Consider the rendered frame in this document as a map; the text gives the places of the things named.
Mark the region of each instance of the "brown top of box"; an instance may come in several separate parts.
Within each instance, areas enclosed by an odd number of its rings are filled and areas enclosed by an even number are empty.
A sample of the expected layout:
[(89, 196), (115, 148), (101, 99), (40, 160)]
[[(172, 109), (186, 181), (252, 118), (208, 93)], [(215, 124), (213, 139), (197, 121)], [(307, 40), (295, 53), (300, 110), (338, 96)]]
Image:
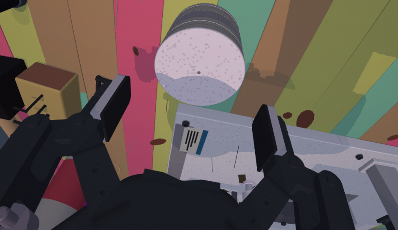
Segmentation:
[(17, 78), (61, 90), (74, 75), (75, 73), (36, 62)]

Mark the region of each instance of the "blue stripe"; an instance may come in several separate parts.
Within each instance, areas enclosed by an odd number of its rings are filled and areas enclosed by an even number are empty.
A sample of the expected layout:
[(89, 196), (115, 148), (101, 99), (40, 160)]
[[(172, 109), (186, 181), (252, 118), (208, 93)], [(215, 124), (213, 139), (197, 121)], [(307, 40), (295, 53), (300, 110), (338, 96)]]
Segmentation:
[(200, 155), (200, 153), (202, 152), (203, 145), (204, 145), (204, 142), (205, 142), (206, 137), (207, 137), (207, 133), (208, 133), (208, 131), (203, 130), (202, 136), (200, 137), (200, 142), (199, 142), (198, 149), (196, 150), (196, 154), (197, 155)]

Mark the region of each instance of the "cylindrical container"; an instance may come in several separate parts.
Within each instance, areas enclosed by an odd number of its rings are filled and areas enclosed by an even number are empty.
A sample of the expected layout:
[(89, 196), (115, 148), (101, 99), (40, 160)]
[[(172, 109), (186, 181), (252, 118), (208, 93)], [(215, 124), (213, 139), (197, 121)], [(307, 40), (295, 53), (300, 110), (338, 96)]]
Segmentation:
[(246, 180), (243, 182), (243, 185), (245, 185), (246, 188), (246, 191), (242, 193), (242, 199), (244, 200), (250, 192), (253, 191), (254, 182), (252, 180)]
[(155, 57), (159, 83), (181, 102), (208, 106), (225, 101), (246, 71), (238, 25), (213, 4), (197, 4), (175, 19)]
[(71, 156), (66, 157), (49, 183), (35, 212), (39, 230), (50, 230), (85, 204), (83, 191)]

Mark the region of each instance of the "speckled white lid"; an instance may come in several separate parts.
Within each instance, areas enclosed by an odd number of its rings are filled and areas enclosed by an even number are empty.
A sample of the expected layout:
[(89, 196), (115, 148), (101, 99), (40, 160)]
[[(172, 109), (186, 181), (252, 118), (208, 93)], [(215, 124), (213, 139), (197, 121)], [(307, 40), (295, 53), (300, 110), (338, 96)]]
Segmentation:
[(201, 27), (180, 30), (160, 45), (155, 72), (161, 86), (181, 102), (208, 106), (225, 101), (245, 75), (240, 48), (224, 34)]

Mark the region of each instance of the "yellow box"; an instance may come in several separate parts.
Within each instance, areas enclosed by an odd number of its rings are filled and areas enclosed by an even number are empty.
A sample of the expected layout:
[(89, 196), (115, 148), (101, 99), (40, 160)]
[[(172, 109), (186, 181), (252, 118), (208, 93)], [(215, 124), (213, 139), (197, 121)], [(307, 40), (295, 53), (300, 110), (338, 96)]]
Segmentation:
[(28, 111), (29, 115), (46, 105), (42, 114), (50, 119), (67, 119), (82, 110), (77, 74), (49, 65), (34, 63), (15, 78), (27, 108), (41, 94), (43, 97)]

